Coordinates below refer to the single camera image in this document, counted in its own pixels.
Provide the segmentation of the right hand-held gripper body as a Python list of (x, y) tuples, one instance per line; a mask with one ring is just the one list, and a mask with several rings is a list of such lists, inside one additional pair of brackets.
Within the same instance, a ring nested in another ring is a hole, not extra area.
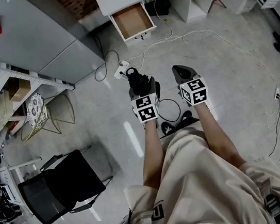
[(174, 78), (178, 84), (181, 97), (189, 106), (205, 103), (211, 110), (208, 87), (203, 77), (190, 67), (176, 65), (172, 67)]

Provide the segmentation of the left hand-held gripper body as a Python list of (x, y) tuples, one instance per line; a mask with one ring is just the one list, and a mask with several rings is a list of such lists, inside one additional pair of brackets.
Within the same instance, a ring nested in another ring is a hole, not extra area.
[(129, 96), (133, 112), (141, 123), (158, 119), (160, 83), (155, 81), (154, 77), (130, 87)]

